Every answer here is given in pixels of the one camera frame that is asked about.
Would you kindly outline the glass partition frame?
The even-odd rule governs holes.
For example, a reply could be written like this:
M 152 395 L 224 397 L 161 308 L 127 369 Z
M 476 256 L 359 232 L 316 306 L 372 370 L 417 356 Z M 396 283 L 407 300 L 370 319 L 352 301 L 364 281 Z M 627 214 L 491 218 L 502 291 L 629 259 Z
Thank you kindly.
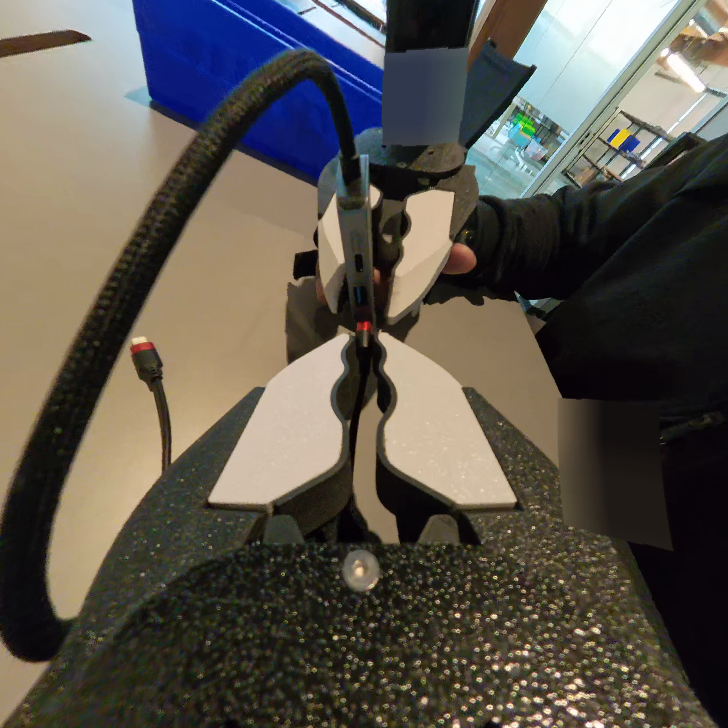
M 546 2 L 516 60 L 521 97 L 565 134 L 517 196 L 557 189 L 590 142 L 629 114 L 673 135 L 726 106 L 726 2 Z

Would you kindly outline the metal shelf rack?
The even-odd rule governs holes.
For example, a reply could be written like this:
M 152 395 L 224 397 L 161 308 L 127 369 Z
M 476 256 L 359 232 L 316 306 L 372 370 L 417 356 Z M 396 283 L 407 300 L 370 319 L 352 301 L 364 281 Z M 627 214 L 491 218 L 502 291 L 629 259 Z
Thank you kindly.
M 662 127 L 617 111 L 585 144 L 564 175 L 577 187 L 624 181 L 660 168 L 703 144 L 692 132 L 673 135 Z

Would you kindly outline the person's right hand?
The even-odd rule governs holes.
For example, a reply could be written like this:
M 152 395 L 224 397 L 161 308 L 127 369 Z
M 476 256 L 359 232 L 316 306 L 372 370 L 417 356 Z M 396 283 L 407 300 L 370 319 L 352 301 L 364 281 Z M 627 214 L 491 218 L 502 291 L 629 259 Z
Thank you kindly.
M 464 298 L 477 306 L 485 299 L 517 301 L 513 287 L 499 279 L 498 254 L 505 240 L 501 212 L 501 199 L 478 198 L 424 304 L 442 304 L 453 298 Z

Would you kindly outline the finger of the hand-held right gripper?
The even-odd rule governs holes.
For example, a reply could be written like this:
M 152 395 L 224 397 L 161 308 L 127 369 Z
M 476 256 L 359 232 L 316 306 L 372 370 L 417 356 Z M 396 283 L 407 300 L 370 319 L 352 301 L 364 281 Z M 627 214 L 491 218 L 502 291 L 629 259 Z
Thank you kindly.
M 370 185 L 370 187 L 373 224 L 373 212 L 380 205 L 381 192 L 374 185 Z M 323 216 L 317 224 L 317 276 L 320 280 L 325 303 L 332 313 L 340 311 L 341 297 L 347 299 L 347 292 L 344 289 L 344 254 L 339 219 L 336 212 L 336 196 L 336 193 L 332 195 Z
M 378 308 L 380 325 L 415 314 L 452 247 L 454 191 L 431 188 L 403 200 L 378 192 L 378 270 L 387 286 Z

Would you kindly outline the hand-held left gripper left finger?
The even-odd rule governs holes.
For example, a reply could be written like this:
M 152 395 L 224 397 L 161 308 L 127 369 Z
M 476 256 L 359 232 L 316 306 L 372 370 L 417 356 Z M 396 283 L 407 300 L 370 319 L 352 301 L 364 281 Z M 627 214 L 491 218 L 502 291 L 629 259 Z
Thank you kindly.
M 289 516 L 303 536 L 341 513 L 353 493 L 350 428 L 337 395 L 353 336 L 340 334 L 264 388 L 218 477 L 211 507 Z

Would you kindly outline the person's black jacket torso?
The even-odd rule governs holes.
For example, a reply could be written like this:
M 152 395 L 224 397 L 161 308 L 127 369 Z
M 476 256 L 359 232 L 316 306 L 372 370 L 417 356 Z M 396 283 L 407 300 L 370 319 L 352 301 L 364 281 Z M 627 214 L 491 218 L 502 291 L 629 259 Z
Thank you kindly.
M 538 334 L 560 393 L 656 405 L 673 550 L 632 545 L 726 726 L 726 135 L 631 180 L 627 241 Z

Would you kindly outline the blue plastic bin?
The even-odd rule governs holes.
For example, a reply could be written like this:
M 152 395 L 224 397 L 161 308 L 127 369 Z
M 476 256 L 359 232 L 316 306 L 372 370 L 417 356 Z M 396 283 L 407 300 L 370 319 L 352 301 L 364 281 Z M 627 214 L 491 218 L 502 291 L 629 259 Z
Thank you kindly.
M 354 133 L 380 127 L 384 52 L 312 5 L 304 14 L 304 2 L 134 1 L 151 101 L 201 123 L 254 70 L 305 47 L 333 69 Z M 239 147 L 315 183 L 339 139 L 323 95 L 306 82 L 264 112 Z

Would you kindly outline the grey usb hub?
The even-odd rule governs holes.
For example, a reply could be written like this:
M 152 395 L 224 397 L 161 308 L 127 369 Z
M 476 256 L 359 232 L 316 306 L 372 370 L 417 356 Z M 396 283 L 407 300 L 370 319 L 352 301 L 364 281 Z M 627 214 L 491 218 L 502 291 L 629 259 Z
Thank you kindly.
M 336 212 L 344 254 L 344 289 L 357 331 L 373 332 L 377 322 L 374 290 L 372 199 L 369 182 L 354 193 L 336 195 Z

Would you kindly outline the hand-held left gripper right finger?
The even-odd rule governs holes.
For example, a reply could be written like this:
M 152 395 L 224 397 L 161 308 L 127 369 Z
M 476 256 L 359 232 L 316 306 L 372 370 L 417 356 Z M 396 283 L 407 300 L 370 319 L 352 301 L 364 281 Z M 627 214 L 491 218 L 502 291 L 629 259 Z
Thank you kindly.
M 420 535 L 433 516 L 466 532 L 467 516 L 518 508 L 458 380 L 388 333 L 378 335 L 376 377 L 377 496 L 397 534 Z

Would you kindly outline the person's right forearm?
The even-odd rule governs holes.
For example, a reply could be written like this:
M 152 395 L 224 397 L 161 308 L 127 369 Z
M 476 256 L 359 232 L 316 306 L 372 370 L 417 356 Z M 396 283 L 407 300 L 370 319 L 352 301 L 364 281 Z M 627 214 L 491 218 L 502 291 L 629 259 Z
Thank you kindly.
M 504 202 L 502 281 L 524 297 L 569 297 L 629 238 L 630 192 L 622 182 Z

